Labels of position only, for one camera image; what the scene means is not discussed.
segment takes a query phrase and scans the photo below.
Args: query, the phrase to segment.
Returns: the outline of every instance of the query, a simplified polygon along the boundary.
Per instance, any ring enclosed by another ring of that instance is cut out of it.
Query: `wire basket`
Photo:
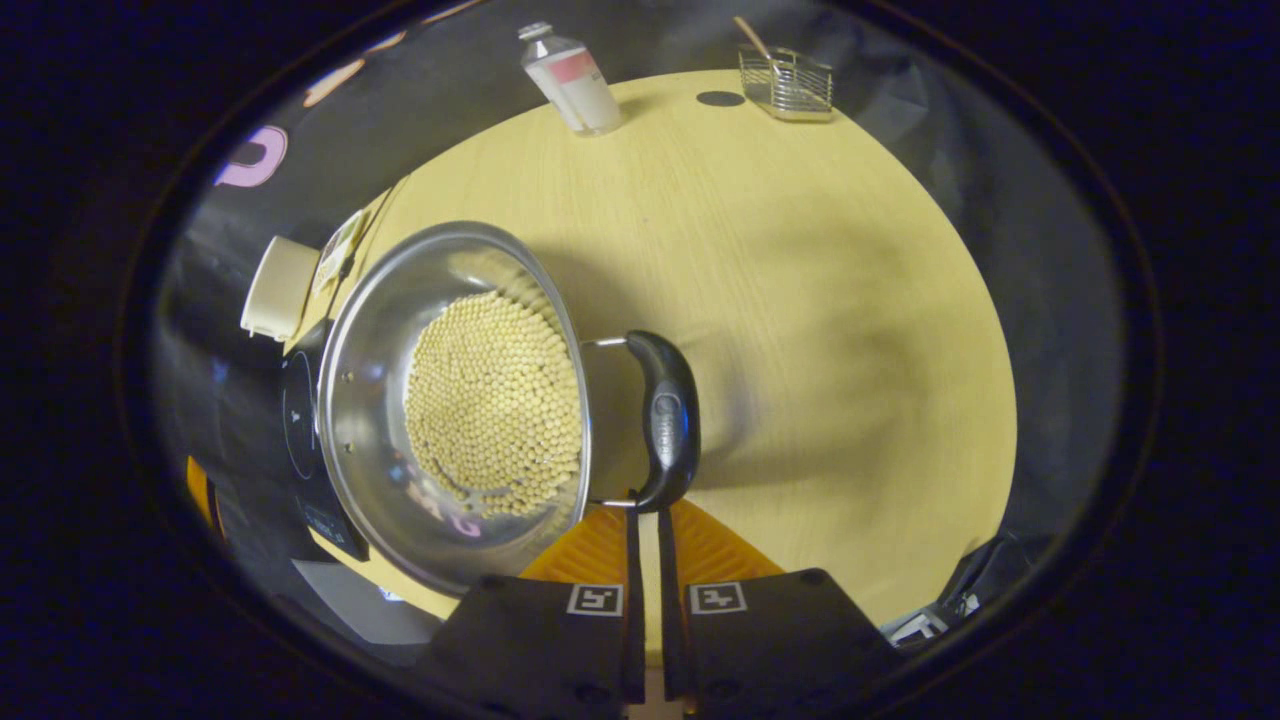
[[[771,63],[754,45],[737,46],[742,95],[780,120],[831,119],[831,65],[786,47],[769,47]]]

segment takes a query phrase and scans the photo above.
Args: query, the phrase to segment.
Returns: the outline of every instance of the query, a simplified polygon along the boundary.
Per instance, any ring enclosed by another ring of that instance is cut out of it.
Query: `pot handle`
[[[636,512],[657,512],[685,496],[698,470],[701,433],[698,424],[698,388],[685,356],[666,338],[631,331],[627,350],[644,372],[644,441],[649,450],[649,478],[640,492],[627,500],[607,500],[604,505],[634,507]]]

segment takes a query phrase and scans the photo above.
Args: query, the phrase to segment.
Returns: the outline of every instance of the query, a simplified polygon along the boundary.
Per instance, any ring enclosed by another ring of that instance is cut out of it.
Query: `bottle label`
[[[618,104],[586,49],[556,54],[525,69],[573,132],[618,124]]]

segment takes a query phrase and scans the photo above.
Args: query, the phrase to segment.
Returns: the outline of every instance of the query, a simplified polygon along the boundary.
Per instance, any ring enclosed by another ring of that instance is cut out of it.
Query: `black induction cooktop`
[[[280,421],[293,469],[294,500],[302,519],[347,555],[369,560],[369,543],[356,532],[338,501],[316,433],[320,359],[330,325],[329,320],[321,320],[307,331],[283,361]]]

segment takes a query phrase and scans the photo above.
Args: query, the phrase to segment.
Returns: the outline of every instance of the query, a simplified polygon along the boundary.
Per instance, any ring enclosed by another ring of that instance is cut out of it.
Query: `wooden table surface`
[[[946,217],[858,124],[700,104],[709,90],[740,92],[737,72],[616,85],[627,119],[603,137],[575,137],[544,105],[439,155],[370,205],[385,200],[333,314],[422,228],[509,231],[580,338],[649,329],[685,352],[704,448],[687,497],[786,570],[827,569],[882,624],[936,600],[1004,515],[1016,423],[1000,322]],[[641,377],[625,351],[585,361],[591,495],[621,496],[645,473]],[[338,556],[452,607],[376,553]],[[645,575],[653,646],[654,562]]]

